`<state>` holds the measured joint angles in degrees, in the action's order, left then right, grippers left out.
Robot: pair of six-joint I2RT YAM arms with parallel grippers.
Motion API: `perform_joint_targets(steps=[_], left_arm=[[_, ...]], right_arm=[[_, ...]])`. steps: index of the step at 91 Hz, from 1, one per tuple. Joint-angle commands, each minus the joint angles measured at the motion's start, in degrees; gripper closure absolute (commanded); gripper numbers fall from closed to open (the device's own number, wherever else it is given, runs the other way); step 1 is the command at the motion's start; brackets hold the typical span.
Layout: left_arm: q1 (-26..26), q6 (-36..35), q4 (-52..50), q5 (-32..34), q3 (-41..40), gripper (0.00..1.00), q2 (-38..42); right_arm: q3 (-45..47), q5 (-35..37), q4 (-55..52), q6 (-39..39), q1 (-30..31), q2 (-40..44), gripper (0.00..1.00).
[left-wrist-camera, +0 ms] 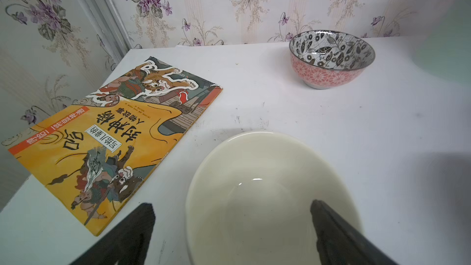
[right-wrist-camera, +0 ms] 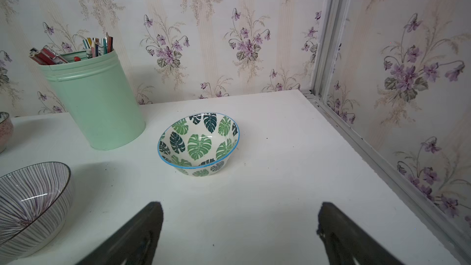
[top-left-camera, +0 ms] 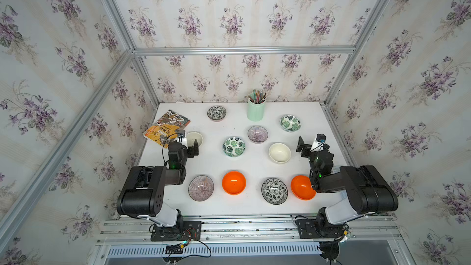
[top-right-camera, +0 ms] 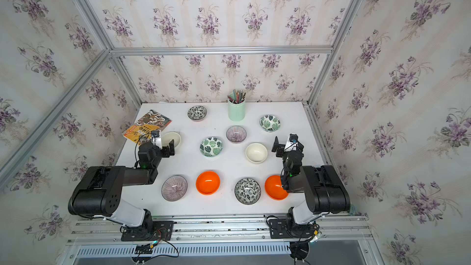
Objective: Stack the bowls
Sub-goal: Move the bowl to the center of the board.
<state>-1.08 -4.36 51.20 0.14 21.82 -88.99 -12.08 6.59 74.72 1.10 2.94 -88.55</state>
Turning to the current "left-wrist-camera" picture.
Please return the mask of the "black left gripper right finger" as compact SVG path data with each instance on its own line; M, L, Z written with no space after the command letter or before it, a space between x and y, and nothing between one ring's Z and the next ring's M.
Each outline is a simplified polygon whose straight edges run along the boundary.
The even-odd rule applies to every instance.
M310 213L322 265L396 264L324 201L314 200Z

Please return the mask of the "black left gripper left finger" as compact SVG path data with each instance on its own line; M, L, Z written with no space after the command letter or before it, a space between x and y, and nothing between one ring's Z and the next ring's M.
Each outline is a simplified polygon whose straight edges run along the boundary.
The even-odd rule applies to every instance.
M74 265L143 265L155 220L152 204L142 203L72 263Z

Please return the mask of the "cream white bowl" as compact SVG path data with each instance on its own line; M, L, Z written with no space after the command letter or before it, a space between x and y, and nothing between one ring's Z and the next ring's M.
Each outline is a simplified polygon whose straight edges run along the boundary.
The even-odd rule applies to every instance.
M188 190L191 263L317 265L316 199L362 229L345 184L306 144L263 131L229 138L203 160Z

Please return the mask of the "pink floral black-leaf bowl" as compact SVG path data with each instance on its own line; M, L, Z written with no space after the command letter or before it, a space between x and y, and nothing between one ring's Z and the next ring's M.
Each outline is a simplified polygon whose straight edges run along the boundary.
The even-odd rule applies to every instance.
M365 40L331 30L299 33L290 40L289 50L294 72L318 90L351 82L375 60L375 50Z

